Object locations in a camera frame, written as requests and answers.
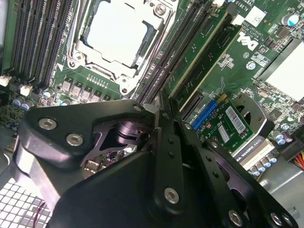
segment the wire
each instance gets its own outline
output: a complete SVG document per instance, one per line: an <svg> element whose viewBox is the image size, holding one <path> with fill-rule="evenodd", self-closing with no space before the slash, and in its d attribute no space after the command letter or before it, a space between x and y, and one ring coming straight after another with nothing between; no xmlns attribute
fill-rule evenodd
<svg viewBox="0 0 304 228"><path fill-rule="evenodd" d="M33 221L33 228L36 228L36 223L37 223L38 215L39 215L39 213L42 210L42 208L43 208L44 205L45 205L45 203L41 204L40 207L38 208L37 212L36 212L36 216L35 216L34 221Z"/></svg>

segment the motherboard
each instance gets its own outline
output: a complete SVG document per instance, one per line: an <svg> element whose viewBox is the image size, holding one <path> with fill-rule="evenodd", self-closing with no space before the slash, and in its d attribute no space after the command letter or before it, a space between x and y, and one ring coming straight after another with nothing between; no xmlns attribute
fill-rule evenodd
<svg viewBox="0 0 304 228"><path fill-rule="evenodd" d="M244 159L304 124L303 0L9 0L5 26L0 121L16 131L32 108L160 91ZM258 108L242 114L241 96Z"/></svg>

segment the black plastic mount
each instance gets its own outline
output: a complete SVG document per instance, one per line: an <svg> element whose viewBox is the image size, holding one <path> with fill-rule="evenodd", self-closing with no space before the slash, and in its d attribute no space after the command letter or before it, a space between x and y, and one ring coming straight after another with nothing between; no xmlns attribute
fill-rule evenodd
<svg viewBox="0 0 304 228"><path fill-rule="evenodd" d="M69 188L57 202L49 228L298 227L220 145L201 145L191 126L181 121L175 101L163 99L162 104L165 109L155 114L132 100L25 114L18 144L57 171L79 170L90 157L138 145L138 151ZM56 121L56 128L41 128L43 118ZM68 144L71 133L80 135L83 144ZM168 188L178 199L166 194Z"/></svg>

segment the black ram slot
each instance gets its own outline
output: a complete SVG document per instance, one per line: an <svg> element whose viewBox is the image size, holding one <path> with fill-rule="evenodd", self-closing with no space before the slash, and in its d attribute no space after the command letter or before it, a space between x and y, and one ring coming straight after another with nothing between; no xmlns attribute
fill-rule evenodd
<svg viewBox="0 0 304 228"><path fill-rule="evenodd" d="M54 16L56 12L57 1L48 0L47 2L47 12L43 19L43 24L41 27L40 36L38 39L36 53L33 61L32 75L35 77L37 82L40 82L39 72L41 70L41 65L43 61L43 54L46 51L48 44L49 34L52 29L52 23L54 22Z"/></svg>
<svg viewBox="0 0 304 228"><path fill-rule="evenodd" d="M30 77L32 77L31 73L30 73L30 66L32 63L32 59L34 58L34 52L35 52L35 43L37 40L37 36L38 36L38 30L39 30L39 23L40 23L40 18L42 17L42 13L43 13L43 3L44 0L38 0L36 7L33 8L33 15L31 16L31 33L33 34L33 36L28 37L27 41L26 41L26 51L25 53L27 53L27 58L25 59L24 63L23 63L23 68L22 70L24 71L25 75L29 75Z"/></svg>
<svg viewBox="0 0 304 228"><path fill-rule="evenodd" d="M43 69L42 77L43 80L41 80L41 83L43 83L44 87L47 87L49 84L49 79L52 75L52 71L54 69L54 64L57 60L58 52L60 49L61 39L63 35L63 31L66 26L66 21L68 17L69 10L72 7L73 0L67 0L64 2L63 6L60 8L59 16L58 16L58 23L55 25L55 31L54 36L51 42L51 51L49 55L47 56L47 65Z"/></svg>
<svg viewBox="0 0 304 228"><path fill-rule="evenodd" d="M187 105L184 107L184 109L181 111L181 119L183 121L186 121L191 113L200 105L201 101L203 100L204 96L200 91L196 91L195 95L192 96L190 101L187 103Z"/></svg>

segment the silver screw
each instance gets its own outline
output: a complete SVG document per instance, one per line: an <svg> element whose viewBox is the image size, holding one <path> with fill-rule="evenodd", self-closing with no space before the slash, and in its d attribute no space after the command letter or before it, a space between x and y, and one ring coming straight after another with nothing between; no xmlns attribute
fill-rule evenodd
<svg viewBox="0 0 304 228"><path fill-rule="evenodd" d="M162 15L165 14L165 12L166 12L166 7L165 7L165 5L163 5L163 4L158 4L158 5L155 7L155 13L156 13L156 15L162 16Z"/></svg>
<svg viewBox="0 0 304 228"><path fill-rule="evenodd" d="M190 124L188 124L188 123L185 123L184 124L185 125L185 127L188 129L188 130L190 130L191 129L191 126L190 126Z"/></svg>
<svg viewBox="0 0 304 228"><path fill-rule="evenodd" d="M84 143L84 139L79 134L69 134L66 137L66 142L71 146L80 146Z"/></svg>
<svg viewBox="0 0 304 228"><path fill-rule="evenodd" d="M217 148L218 145L215 143L215 142L211 142L211 145L214 147L214 148Z"/></svg>
<svg viewBox="0 0 304 228"><path fill-rule="evenodd" d="M142 111L142 108L139 107L139 106L137 106L137 105L134 105L133 107L134 107L134 109L135 109L136 111L138 111L138 112L141 112L141 111Z"/></svg>
<svg viewBox="0 0 304 228"><path fill-rule="evenodd" d="M241 227L243 225L241 217L236 213L235 210L229 211L229 218L236 226Z"/></svg>
<svg viewBox="0 0 304 228"><path fill-rule="evenodd" d="M57 127L57 123L55 120L49 118L43 118L39 120L39 127L45 130L53 130L54 128Z"/></svg>
<svg viewBox="0 0 304 228"><path fill-rule="evenodd" d="M166 200L169 201L169 203L177 204L180 201L180 196L173 188L166 188L164 194Z"/></svg>
<svg viewBox="0 0 304 228"><path fill-rule="evenodd" d="M272 220L278 225L278 226L282 226L282 221L281 219L275 214L275 213L271 213L270 214Z"/></svg>
<svg viewBox="0 0 304 228"><path fill-rule="evenodd" d="M167 113L163 113L162 116L165 117L166 119L169 119L169 115Z"/></svg>
<svg viewBox="0 0 304 228"><path fill-rule="evenodd" d="M290 225L291 227L293 226L293 223L286 214L283 214L282 217L288 225Z"/></svg>

